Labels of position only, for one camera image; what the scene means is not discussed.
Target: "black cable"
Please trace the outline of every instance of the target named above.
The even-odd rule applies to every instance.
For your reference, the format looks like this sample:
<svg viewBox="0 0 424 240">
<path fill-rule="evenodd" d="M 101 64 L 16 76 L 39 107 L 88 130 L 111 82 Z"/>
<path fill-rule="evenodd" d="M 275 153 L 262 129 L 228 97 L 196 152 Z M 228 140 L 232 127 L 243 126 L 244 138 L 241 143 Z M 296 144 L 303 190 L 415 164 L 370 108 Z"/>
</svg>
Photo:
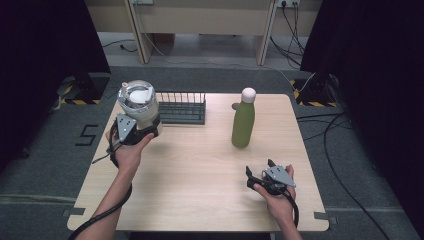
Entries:
<svg viewBox="0 0 424 240">
<path fill-rule="evenodd" d="M 303 55 L 302 55 L 302 54 L 300 54 L 300 53 L 295 53 L 295 52 L 287 51 L 286 49 L 284 49 L 284 48 L 282 48 L 282 47 L 278 46 L 278 45 L 274 42 L 274 39 L 273 39 L 272 37 L 270 37 L 269 39 L 270 39 L 270 40 L 272 41 L 272 43 L 274 44 L 275 48 L 277 48 L 277 50 L 279 50 L 279 51 L 284 52 L 284 54 L 291 54 L 291 55 L 296 55 L 296 56 L 303 56 Z"/>
<path fill-rule="evenodd" d="M 110 154 L 110 160 L 113 162 L 113 164 L 117 167 L 117 168 L 119 168 L 119 164 L 118 164 L 118 161 L 116 160 L 116 156 L 115 156 L 115 151 L 116 151 L 116 149 L 118 149 L 118 148 L 116 148 L 116 149 L 114 149 L 114 147 L 113 147 L 113 135 L 116 133 L 116 131 L 117 131 L 117 129 L 118 129 L 118 123 L 116 122 L 116 120 L 114 121 L 114 123 L 113 123 L 113 125 L 112 125 L 112 127 L 111 127 L 111 129 L 110 129 L 110 135 L 109 135 L 109 149 L 108 149 L 108 151 L 109 151 L 109 154 Z M 107 216 L 109 216 L 110 214 L 112 214 L 112 213 L 114 213 L 116 210 L 118 210 L 118 209 L 120 209 L 127 201 L 128 201 L 128 199 L 130 198 L 130 196 L 131 196 L 131 193 L 132 193 L 132 184 L 130 185 L 130 187 L 128 188 L 128 191 L 127 191 L 127 193 L 125 194 L 125 197 L 124 197 L 124 199 L 122 199 L 120 202 L 118 202 L 115 206 L 113 206 L 112 208 L 110 208 L 109 210 L 107 210 L 107 211 L 105 211 L 105 212 L 103 212 L 103 213 L 101 213 L 101 214 L 99 214 L 99 215 L 97 215 L 97 216 L 94 216 L 94 217 L 92 217 L 92 218 L 90 218 L 88 221 L 86 221 L 85 223 L 83 223 L 81 226 L 79 226 L 72 234 L 71 234 L 71 236 L 69 236 L 69 240 L 73 240 L 73 239 L 75 239 L 82 231 L 84 231 L 85 229 L 87 229 L 89 226 L 91 226 L 91 225 L 93 225 L 95 222 L 97 222 L 97 221 L 99 221 L 99 220 L 101 220 L 101 219 L 103 219 L 103 218 L 105 218 L 105 217 L 107 217 Z"/>
<path fill-rule="evenodd" d="M 289 54 L 291 53 L 290 51 L 287 51 L 285 49 L 283 49 L 282 47 L 278 46 L 275 42 L 274 39 L 272 37 L 270 37 L 271 42 L 274 44 L 275 48 L 277 48 L 277 50 L 283 55 L 285 56 L 287 59 L 290 59 L 292 62 L 296 63 L 297 65 L 300 66 L 300 63 L 297 62 L 296 60 L 294 60 Z"/>
<path fill-rule="evenodd" d="M 293 3 L 294 7 L 294 37 L 296 38 L 297 46 L 299 47 L 300 52 L 303 54 L 305 48 L 303 48 L 302 43 L 300 43 L 299 35 L 297 34 L 297 23 L 299 22 L 299 4 L 297 2 Z"/>
<path fill-rule="evenodd" d="M 282 193 L 284 197 L 287 198 L 287 200 L 290 202 L 290 204 L 293 207 L 293 211 L 294 211 L 294 225 L 297 228 L 297 225 L 299 225 L 299 208 L 296 204 L 296 202 L 294 201 L 292 195 L 290 194 L 289 191 L 286 191 L 284 193 Z"/>
<path fill-rule="evenodd" d="M 290 32 L 292 33 L 292 41 L 294 40 L 295 41 L 295 43 L 299 46 L 299 48 L 300 49 L 303 49 L 303 46 L 302 46 L 302 44 L 299 42 L 299 38 L 297 37 L 297 33 L 295 33 L 295 31 L 293 30 L 293 28 L 292 28 L 292 26 L 291 26 L 291 24 L 290 24 L 290 21 L 289 21 L 289 19 L 287 18 L 287 16 L 286 16 L 286 12 L 284 11 L 284 9 L 285 9 L 285 7 L 282 7 L 282 10 L 283 10 L 283 16 L 284 16 L 284 18 L 286 19 L 286 22 L 287 22 L 287 25 L 289 26 L 289 29 L 290 29 Z"/>
<path fill-rule="evenodd" d="M 135 41 L 135 40 L 134 40 L 134 39 L 123 39 L 123 40 L 118 40 L 118 41 L 114 41 L 114 42 L 108 43 L 108 44 L 106 44 L 106 45 L 102 45 L 102 47 L 107 47 L 107 46 L 110 46 L 110 45 L 112 45 L 112 44 L 119 43 L 119 42 L 130 42 L 130 41 Z"/>
<path fill-rule="evenodd" d="M 308 115 L 308 116 L 300 116 L 300 117 L 296 117 L 297 120 L 299 119 L 304 119 L 304 118 L 314 118 L 314 117 L 326 117 L 326 116 L 337 116 L 339 114 L 342 114 L 344 112 L 341 113 L 326 113 L 326 114 L 317 114 L 317 115 Z"/>
<path fill-rule="evenodd" d="M 300 121 L 297 121 L 297 122 L 321 122 L 321 123 L 330 123 L 329 121 L 317 120 L 317 119 L 300 120 Z M 337 126 L 337 127 L 341 127 L 341 128 L 344 128 L 344 129 L 353 129 L 352 127 L 343 126 L 342 124 L 345 123 L 345 122 L 349 122 L 349 120 L 346 120 L 346 121 L 341 122 L 341 123 L 333 123 L 333 124 L 335 126 Z"/>
<path fill-rule="evenodd" d="M 318 133 L 318 134 L 316 134 L 316 135 L 313 135 L 313 136 L 311 136 L 311 137 L 308 137 L 308 138 L 305 138 L 305 139 L 303 139 L 303 141 L 305 142 L 305 141 L 308 141 L 308 140 L 311 140 L 312 138 L 316 138 L 316 137 L 318 137 L 318 136 L 321 136 L 321 135 L 323 135 L 325 132 L 322 132 L 322 133 Z"/>
<path fill-rule="evenodd" d="M 383 236 L 386 239 L 389 239 L 389 237 L 387 236 L 387 234 L 384 232 L 384 230 L 381 228 L 381 226 L 377 223 L 377 221 L 371 216 L 371 214 L 365 209 L 364 206 L 362 206 L 362 204 L 356 200 L 356 198 L 349 192 L 349 190 L 347 189 L 347 187 L 344 185 L 344 183 L 341 181 L 341 179 L 339 178 L 339 176 L 337 175 L 334 166 L 330 160 L 330 155 L 328 154 L 328 149 L 327 149 L 327 132 L 330 129 L 331 125 L 340 117 L 342 116 L 344 113 L 340 113 L 339 115 L 337 115 L 327 126 L 327 128 L 324 131 L 324 151 L 325 151 L 325 156 L 327 158 L 328 164 L 330 165 L 331 171 L 333 172 L 334 176 L 336 177 L 337 181 L 339 182 L 339 184 L 341 185 L 341 187 L 346 191 L 346 193 L 349 195 L 350 198 L 352 198 L 352 200 L 362 209 L 362 211 L 369 217 L 369 219 L 371 219 L 371 221 L 375 224 L 375 226 L 380 230 L 380 232 L 383 234 Z"/>
<path fill-rule="evenodd" d="M 125 51 L 127 51 L 127 52 L 135 52 L 135 51 L 137 51 L 137 48 L 136 48 L 136 49 L 134 49 L 134 50 L 129 50 L 129 49 L 127 49 L 126 47 L 124 47 L 124 45 L 120 45 L 120 47 L 121 47 L 121 49 L 122 49 L 122 50 L 125 50 Z"/>
</svg>

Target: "jar lid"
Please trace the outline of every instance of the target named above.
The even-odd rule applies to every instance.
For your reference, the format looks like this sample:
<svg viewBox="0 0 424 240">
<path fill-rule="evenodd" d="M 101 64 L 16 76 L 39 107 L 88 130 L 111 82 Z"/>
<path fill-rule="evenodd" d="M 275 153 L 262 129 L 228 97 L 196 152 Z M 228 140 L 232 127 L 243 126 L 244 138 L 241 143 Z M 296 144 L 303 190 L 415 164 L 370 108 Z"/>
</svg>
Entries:
<svg viewBox="0 0 424 240">
<path fill-rule="evenodd" d="M 245 103 L 253 103 L 256 98 L 256 91 L 253 88 L 245 88 L 241 92 L 241 100 Z"/>
</svg>

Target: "power outlet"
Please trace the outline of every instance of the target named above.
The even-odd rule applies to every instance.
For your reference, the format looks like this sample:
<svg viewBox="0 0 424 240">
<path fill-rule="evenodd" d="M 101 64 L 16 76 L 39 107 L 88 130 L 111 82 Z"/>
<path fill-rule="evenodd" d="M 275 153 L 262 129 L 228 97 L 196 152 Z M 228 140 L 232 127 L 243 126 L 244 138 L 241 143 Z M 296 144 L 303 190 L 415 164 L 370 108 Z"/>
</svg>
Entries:
<svg viewBox="0 0 424 240">
<path fill-rule="evenodd" d="M 277 7 L 281 8 L 283 6 L 283 1 L 286 2 L 286 8 L 294 8 L 294 4 L 297 4 L 299 7 L 300 0 L 279 0 Z"/>
</svg>

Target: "wire rack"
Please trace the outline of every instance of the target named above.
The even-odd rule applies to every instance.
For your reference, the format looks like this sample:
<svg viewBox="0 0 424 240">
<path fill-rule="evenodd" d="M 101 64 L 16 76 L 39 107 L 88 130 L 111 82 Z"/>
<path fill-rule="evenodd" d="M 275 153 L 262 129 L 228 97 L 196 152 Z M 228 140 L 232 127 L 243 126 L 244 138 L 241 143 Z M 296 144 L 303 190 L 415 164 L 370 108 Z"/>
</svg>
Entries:
<svg viewBox="0 0 424 240">
<path fill-rule="evenodd" d="M 205 124 L 205 95 L 204 92 L 157 92 L 162 122 Z"/>
</svg>

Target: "metal bracket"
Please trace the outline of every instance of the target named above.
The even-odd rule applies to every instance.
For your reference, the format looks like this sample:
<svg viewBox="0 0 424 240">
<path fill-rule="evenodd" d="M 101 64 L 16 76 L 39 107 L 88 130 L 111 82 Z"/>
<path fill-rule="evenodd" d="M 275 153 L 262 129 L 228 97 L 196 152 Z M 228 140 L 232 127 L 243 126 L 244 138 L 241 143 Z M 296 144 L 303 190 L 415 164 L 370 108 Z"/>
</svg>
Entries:
<svg viewBox="0 0 424 240">
<path fill-rule="evenodd" d="M 127 138 L 128 134 L 132 132 L 133 128 L 137 124 L 137 121 L 121 113 L 118 113 L 116 120 L 118 122 L 119 141 L 123 142 Z"/>
<path fill-rule="evenodd" d="M 153 5 L 153 0 L 131 0 L 134 6 L 138 5 Z"/>
<path fill-rule="evenodd" d="M 267 168 L 265 169 L 265 172 L 268 176 L 273 178 L 274 181 L 296 187 L 296 183 L 294 183 L 293 179 L 291 179 L 289 174 L 286 172 L 286 169 L 284 169 L 281 165 Z"/>
</svg>

